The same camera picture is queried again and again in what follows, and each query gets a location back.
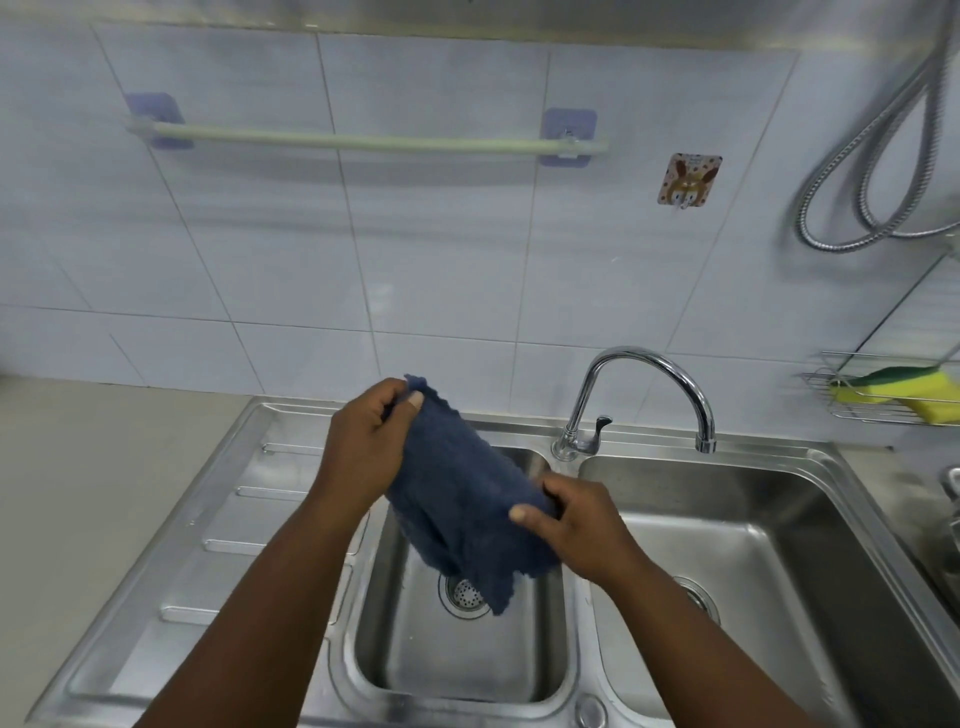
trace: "sponge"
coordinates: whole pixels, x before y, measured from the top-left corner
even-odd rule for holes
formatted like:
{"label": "sponge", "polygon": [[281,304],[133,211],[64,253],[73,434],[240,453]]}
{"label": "sponge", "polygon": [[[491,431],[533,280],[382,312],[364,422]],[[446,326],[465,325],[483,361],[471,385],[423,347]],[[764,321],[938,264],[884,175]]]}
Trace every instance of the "sponge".
{"label": "sponge", "polygon": [[960,422],[960,386],[948,380],[944,386],[925,391],[923,400],[899,400],[930,425]]}
{"label": "sponge", "polygon": [[897,397],[927,397],[928,392],[951,386],[940,367],[885,367],[847,381],[835,380],[830,383],[830,392],[839,402],[878,404]]}

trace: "stainless steel sink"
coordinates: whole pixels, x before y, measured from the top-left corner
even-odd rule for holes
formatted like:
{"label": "stainless steel sink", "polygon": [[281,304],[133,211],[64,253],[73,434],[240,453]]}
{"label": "stainless steel sink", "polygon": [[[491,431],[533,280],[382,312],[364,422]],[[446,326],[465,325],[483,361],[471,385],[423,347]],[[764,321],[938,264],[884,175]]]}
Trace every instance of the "stainless steel sink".
{"label": "stainless steel sink", "polygon": [[[631,533],[691,598],[827,725],[952,725],[960,702],[828,494],[792,473],[594,457]],[[667,717],[630,633],[592,589],[604,671]]]}
{"label": "stainless steel sink", "polygon": [[[501,449],[528,475],[547,469],[530,450]],[[426,566],[386,518],[356,636],[357,666],[373,685],[410,695],[536,703],[567,668],[560,569],[517,577],[510,606],[494,617],[464,579]]]}
{"label": "stainless steel sink", "polygon": [[[130,726],[312,482],[338,405],[256,398],[31,712]],[[468,416],[528,474],[603,480],[637,540],[834,726],[958,726],[960,630],[830,445],[623,425],[562,462],[554,420]],[[301,712],[309,726],[666,728],[606,596],[520,579],[499,618],[405,542],[386,500],[348,549]]]}

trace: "countertop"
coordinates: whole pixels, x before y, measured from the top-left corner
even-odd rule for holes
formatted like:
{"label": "countertop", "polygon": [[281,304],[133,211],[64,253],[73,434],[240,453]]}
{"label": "countertop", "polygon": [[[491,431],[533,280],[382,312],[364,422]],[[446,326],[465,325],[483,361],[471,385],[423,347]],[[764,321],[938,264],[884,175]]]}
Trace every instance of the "countertop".
{"label": "countertop", "polygon": [[[0,728],[24,725],[248,400],[0,378]],[[907,528],[943,517],[892,452],[841,451]]]}

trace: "drain strainer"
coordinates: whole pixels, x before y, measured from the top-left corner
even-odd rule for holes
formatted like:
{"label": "drain strainer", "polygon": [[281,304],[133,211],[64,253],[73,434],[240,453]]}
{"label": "drain strainer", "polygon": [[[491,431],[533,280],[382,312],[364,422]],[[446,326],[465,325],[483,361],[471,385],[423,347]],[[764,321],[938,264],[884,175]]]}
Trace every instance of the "drain strainer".
{"label": "drain strainer", "polygon": [[479,619],[490,611],[476,587],[462,576],[441,576],[437,592],[447,612],[458,619]]}
{"label": "drain strainer", "polygon": [[710,595],[707,594],[702,586],[695,581],[687,579],[685,576],[674,576],[673,580],[683,587],[690,601],[692,601],[698,609],[706,612],[707,616],[715,623],[720,623],[720,613],[717,612],[717,605],[713,603],[713,599],[710,598]]}

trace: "metal hose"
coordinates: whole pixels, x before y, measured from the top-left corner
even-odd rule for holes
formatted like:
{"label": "metal hose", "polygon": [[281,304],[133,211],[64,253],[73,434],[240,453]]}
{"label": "metal hose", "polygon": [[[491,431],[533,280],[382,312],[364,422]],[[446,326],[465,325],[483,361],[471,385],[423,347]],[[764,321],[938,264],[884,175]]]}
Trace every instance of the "metal hose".
{"label": "metal hose", "polygon": [[[798,198],[797,217],[794,222],[794,230],[797,236],[806,245],[825,253],[852,253],[888,237],[917,239],[939,235],[960,227],[960,220],[957,220],[936,230],[899,231],[900,226],[917,209],[917,205],[920,204],[921,198],[929,187],[930,179],[933,177],[933,168],[937,160],[940,133],[943,126],[949,70],[953,60],[953,54],[950,52],[950,42],[958,6],[960,6],[960,0],[946,0],[944,19],[930,56],[897,89],[890,103],[860,133],[830,155],[828,160],[810,176]],[[924,93],[926,93],[924,130],[921,136],[917,166],[913,171],[913,179],[910,181],[910,187],[907,189],[897,211],[885,223],[879,223],[870,211],[870,205],[867,202],[871,177],[890,140],[900,129],[910,111],[917,106]],[[813,198],[816,197],[820,187],[823,186],[836,168],[868,139],[872,139],[872,143],[864,152],[865,163],[856,187],[854,210],[860,223],[869,232],[845,243],[826,243],[818,240],[810,232],[807,224],[807,215]]]}

